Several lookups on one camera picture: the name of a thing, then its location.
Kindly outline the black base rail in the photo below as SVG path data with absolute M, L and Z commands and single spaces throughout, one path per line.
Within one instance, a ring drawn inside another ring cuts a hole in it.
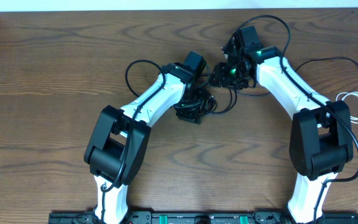
M 123 224 L 291 224 L 295 221 L 286 213 L 258 210 L 253 213 L 128 213 Z M 48 224 L 100 223 L 92 212 L 50 213 Z

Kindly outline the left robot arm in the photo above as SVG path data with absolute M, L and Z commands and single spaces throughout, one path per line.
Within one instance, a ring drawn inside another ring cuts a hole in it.
M 143 94 L 99 114 L 84 154 L 98 188 L 94 223 L 121 223 L 128 212 L 127 190 L 144 160 L 152 126 L 170 108 L 184 121 L 200 122 L 206 97 L 197 84 L 207 66 L 190 52 L 184 62 L 158 66 L 158 77 Z

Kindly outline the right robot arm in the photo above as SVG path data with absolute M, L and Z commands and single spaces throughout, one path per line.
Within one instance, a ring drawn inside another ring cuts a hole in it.
M 282 223 L 358 223 L 358 214 L 324 213 L 329 187 L 354 155 L 348 105 L 330 101 L 309 86 L 283 52 L 264 47 L 255 27 L 238 28 L 222 47 L 226 58 L 214 67 L 210 84 L 232 90 L 266 88 L 292 120 L 290 160 L 297 172 Z

